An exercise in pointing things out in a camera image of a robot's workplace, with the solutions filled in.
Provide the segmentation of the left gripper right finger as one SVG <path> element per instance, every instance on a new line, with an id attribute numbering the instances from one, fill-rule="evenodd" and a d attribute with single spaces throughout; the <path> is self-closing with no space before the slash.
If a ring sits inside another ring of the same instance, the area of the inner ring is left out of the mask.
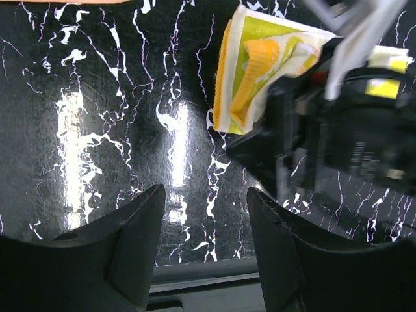
<path id="1" fill-rule="evenodd" d="M 363 244 L 257 188 L 247 204 L 267 311 L 414 311 L 415 241 Z"/>

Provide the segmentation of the yellow crocodile towel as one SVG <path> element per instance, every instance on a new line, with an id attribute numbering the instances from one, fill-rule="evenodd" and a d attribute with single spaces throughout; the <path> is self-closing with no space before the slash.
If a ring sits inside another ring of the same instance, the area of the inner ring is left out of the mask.
<path id="1" fill-rule="evenodd" d="M 239 5 L 224 31 L 216 73 L 213 127 L 243 135 L 262 117 L 270 85 L 280 77 L 298 77 L 324 56 L 324 45 L 343 37 Z M 405 72 L 408 50 L 374 47 L 364 62 Z"/>

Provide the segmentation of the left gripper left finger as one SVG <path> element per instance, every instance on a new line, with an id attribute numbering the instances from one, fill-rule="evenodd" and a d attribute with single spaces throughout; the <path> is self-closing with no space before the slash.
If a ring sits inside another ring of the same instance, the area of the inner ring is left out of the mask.
<path id="1" fill-rule="evenodd" d="M 1 310 L 145 311 L 164 205 L 154 185 L 53 240 L 1 237 Z"/>

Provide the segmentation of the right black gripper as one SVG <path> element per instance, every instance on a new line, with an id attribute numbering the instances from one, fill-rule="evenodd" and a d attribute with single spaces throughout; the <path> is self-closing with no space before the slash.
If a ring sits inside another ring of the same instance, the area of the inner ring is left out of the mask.
<path id="1" fill-rule="evenodd" d="M 299 77 L 283 76 L 266 90 L 266 109 L 227 154 L 273 196 L 291 187 L 320 192 L 326 168 L 397 192 L 415 194 L 415 94 L 366 94 L 364 85 L 412 76 L 380 67 L 350 70 L 337 98 L 324 97 L 328 65 L 340 39 L 324 44 L 318 62 Z"/>

